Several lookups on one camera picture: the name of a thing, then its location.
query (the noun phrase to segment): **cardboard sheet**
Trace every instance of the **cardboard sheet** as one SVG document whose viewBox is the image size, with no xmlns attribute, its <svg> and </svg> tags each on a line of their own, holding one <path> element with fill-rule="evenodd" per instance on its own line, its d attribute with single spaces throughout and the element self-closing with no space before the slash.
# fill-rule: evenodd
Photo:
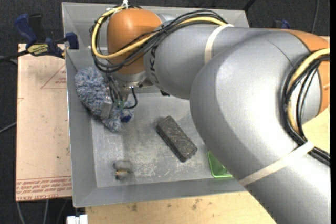
<svg viewBox="0 0 336 224">
<path fill-rule="evenodd" d="M 16 201 L 71 195 L 65 61 L 19 57 Z"/>
</svg>

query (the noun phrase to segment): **white strap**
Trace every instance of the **white strap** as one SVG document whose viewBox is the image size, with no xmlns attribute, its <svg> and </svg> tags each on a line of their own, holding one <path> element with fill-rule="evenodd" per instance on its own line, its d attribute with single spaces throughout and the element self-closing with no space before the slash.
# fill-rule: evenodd
<svg viewBox="0 0 336 224">
<path fill-rule="evenodd" d="M 239 183 L 245 187 L 246 185 L 249 185 L 257 180 L 260 180 L 266 176 L 269 176 L 289 164 L 292 164 L 295 162 L 297 159 L 303 157 L 306 155 L 308 152 L 310 152 L 314 148 L 314 144 L 311 143 L 310 141 L 305 142 L 302 146 L 298 147 L 297 149 L 293 150 L 289 154 L 287 154 L 285 157 L 279 159 L 275 163 L 243 178 L 242 180 L 239 181 Z"/>
<path fill-rule="evenodd" d="M 226 28 L 228 26 L 232 27 L 233 25 L 231 25 L 231 24 L 221 25 L 221 26 L 217 27 L 211 33 L 211 35 L 209 36 L 209 39 L 208 39 L 208 41 L 206 43 L 206 46 L 205 46 L 205 52 L 204 52 L 204 62 L 205 63 L 208 63 L 212 58 L 212 54 L 211 54 L 212 46 L 214 44 L 214 41 L 215 41 L 217 35 L 219 34 L 219 32 L 221 32 L 224 28 Z"/>
</svg>

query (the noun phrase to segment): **cable tie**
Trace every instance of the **cable tie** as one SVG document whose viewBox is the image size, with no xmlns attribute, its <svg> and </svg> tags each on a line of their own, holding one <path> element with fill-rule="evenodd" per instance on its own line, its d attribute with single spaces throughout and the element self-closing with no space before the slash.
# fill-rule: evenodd
<svg viewBox="0 0 336 224">
<path fill-rule="evenodd" d="M 275 172 L 287 167 L 288 165 L 295 163 L 298 159 L 309 153 L 313 148 L 314 144 L 310 141 L 306 141 L 303 145 L 298 146 L 295 150 L 282 157 L 281 159 L 277 160 L 276 162 L 272 163 L 271 165 L 268 165 L 265 168 L 241 179 L 239 183 L 243 187 L 245 187 L 246 185 L 263 179 L 266 176 L 274 174 Z"/>
</svg>

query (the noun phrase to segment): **blue clamp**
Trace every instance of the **blue clamp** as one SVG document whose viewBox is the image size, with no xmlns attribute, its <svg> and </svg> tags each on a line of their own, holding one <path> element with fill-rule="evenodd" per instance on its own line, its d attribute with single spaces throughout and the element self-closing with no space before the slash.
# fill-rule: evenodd
<svg viewBox="0 0 336 224">
<path fill-rule="evenodd" d="M 28 40 L 26 51 L 33 56 L 49 55 L 64 58 L 65 49 L 79 49 L 78 38 L 73 32 L 66 33 L 65 38 L 61 40 L 53 41 L 51 38 L 46 38 L 44 43 L 36 43 L 37 37 L 29 25 L 27 14 L 20 15 L 14 21 L 14 26 L 19 34 Z M 69 46 L 62 50 L 57 46 L 57 43 L 60 41 L 67 41 Z"/>
</svg>

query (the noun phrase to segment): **green object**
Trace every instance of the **green object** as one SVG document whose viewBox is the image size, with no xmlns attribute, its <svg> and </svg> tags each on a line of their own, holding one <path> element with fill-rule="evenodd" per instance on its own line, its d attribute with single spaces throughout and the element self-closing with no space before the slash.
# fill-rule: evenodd
<svg viewBox="0 0 336 224">
<path fill-rule="evenodd" d="M 213 177 L 215 178 L 232 177 L 232 175 L 219 162 L 219 160 L 217 160 L 217 158 L 212 154 L 211 151 L 208 151 L 208 158 L 209 158 L 211 174 Z"/>
</svg>

